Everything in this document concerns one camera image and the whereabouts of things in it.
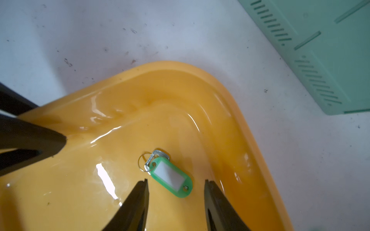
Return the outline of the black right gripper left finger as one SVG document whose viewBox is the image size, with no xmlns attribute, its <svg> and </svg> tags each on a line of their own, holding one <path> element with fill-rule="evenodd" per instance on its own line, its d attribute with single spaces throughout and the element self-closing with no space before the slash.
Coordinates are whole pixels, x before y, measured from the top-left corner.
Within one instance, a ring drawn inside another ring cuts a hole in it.
<svg viewBox="0 0 370 231">
<path fill-rule="evenodd" d="M 147 179 L 132 189 L 104 231 L 144 231 L 149 206 Z"/>
</svg>

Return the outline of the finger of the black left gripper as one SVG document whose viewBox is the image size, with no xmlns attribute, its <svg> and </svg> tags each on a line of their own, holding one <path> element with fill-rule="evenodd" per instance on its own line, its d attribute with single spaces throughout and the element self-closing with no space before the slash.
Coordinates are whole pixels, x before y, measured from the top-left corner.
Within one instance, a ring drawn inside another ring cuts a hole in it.
<svg viewBox="0 0 370 231">
<path fill-rule="evenodd" d="M 1 176 L 58 154 L 66 142 L 56 131 L 1 115 Z"/>
<path fill-rule="evenodd" d="M 21 115 L 37 107 L 38 105 L 1 83 L 1 110 L 13 115 Z"/>
</svg>

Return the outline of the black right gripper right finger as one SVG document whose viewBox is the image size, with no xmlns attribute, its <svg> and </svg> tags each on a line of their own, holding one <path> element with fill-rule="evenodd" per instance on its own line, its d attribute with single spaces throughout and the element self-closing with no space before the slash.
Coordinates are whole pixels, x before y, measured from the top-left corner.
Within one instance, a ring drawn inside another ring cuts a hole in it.
<svg viewBox="0 0 370 231">
<path fill-rule="evenodd" d="M 205 181 L 204 202 L 209 231 L 250 231 L 214 181 Z"/>
</svg>

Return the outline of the key with green white tag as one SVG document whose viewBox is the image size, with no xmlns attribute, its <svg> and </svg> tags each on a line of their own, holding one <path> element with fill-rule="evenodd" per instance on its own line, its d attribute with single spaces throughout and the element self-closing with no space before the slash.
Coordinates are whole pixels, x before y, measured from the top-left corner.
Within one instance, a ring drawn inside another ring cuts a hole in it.
<svg viewBox="0 0 370 231">
<path fill-rule="evenodd" d="M 156 149 L 144 153 L 138 160 L 139 169 L 150 175 L 178 198 L 188 197 L 193 189 L 193 181 L 189 175 L 171 162 L 170 156 Z"/>
</svg>

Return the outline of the yellow plastic storage box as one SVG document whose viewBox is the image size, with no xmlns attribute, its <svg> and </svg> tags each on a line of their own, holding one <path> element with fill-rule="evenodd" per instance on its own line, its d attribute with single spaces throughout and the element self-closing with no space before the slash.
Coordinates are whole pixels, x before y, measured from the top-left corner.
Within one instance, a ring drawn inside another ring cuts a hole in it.
<svg viewBox="0 0 370 231">
<path fill-rule="evenodd" d="M 205 231 L 214 181 L 253 231 L 291 231 L 284 203 L 242 112 L 212 75 L 160 61 L 134 67 L 19 119 L 66 136 L 56 155 L 1 177 L 1 230 L 102 230 L 147 179 L 148 231 Z M 193 181 L 178 198 L 142 172 L 159 149 Z"/>
</svg>

